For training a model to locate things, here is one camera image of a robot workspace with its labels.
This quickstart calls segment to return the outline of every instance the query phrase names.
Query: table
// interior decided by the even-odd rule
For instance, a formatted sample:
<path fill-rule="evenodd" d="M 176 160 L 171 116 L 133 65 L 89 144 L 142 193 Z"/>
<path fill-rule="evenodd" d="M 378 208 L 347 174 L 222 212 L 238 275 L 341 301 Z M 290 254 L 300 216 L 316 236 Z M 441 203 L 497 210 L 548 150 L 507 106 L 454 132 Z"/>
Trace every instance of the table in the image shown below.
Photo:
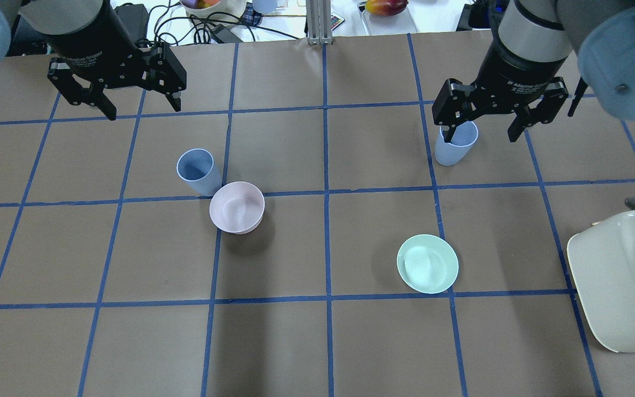
<path fill-rule="evenodd" d="M 242 0 L 230 0 L 230 2 L 239 2 Z M 360 13 L 357 5 L 360 0 L 332 0 L 332 10 L 338 15 L 345 18 L 345 23 L 333 31 L 335 36 L 363 36 L 366 32 L 361 22 Z M 112 6 L 127 3 L 121 0 L 112 0 Z M 167 4 L 164 0 L 136 0 L 132 3 L 143 3 L 147 9 L 159 5 Z M 295 37 L 305 37 L 305 2 L 302 0 L 283 0 L 280 7 L 275 13 L 264 17 L 260 26 L 280 30 L 290 33 Z M 428 32 L 449 32 L 457 28 L 462 7 L 466 3 L 473 3 L 473 0 L 411 0 L 408 10 L 413 15 L 413 22 L 420 33 Z M 150 16 L 148 37 L 153 37 L 153 25 L 155 21 L 162 15 L 164 8 L 157 8 Z M 171 16 L 183 16 L 185 12 L 183 7 L 176 7 L 169 12 L 163 19 Z M 171 21 L 166 25 L 169 32 L 182 37 L 191 29 L 191 24 L 184 20 Z M 232 32 L 239 36 L 245 42 L 252 40 L 249 31 L 245 27 L 232 27 Z M 255 29 L 254 34 L 258 41 L 271 40 L 287 40 L 288 38 L 276 33 Z M 192 38 L 182 40 L 181 44 L 192 43 Z"/>
<path fill-rule="evenodd" d="M 635 123 L 584 98 L 512 144 L 486 116 L 438 165 L 431 101 L 489 42 L 179 47 L 183 111 L 125 88 L 116 121 L 62 100 L 46 56 L 3 60 L 0 395 L 635 395 L 564 251 L 635 196 Z M 214 228 L 175 174 L 194 147 L 265 192 L 255 231 Z M 396 270 L 421 233 L 459 257 L 441 294 Z"/>

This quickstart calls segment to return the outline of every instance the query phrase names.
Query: fruit bowl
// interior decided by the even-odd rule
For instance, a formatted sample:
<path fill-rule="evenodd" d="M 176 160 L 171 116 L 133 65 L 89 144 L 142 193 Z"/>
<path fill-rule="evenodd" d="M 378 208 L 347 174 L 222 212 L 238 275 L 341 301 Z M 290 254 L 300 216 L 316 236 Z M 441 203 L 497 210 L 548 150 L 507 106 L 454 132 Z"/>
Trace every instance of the fruit bowl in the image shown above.
<path fill-rule="evenodd" d="M 188 14 L 207 18 L 211 13 L 227 9 L 229 0 L 181 0 Z"/>

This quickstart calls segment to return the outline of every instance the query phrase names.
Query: plate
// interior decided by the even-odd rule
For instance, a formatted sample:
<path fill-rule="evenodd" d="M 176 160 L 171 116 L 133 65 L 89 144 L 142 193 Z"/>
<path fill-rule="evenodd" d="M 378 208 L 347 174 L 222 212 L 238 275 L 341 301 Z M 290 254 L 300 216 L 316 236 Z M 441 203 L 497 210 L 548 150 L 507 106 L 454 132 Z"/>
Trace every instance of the plate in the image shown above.
<path fill-rule="evenodd" d="M 445 291 L 459 273 L 454 249 L 431 234 L 418 234 L 406 240 L 396 257 L 396 267 L 409 287 L 424 294 Z"/>

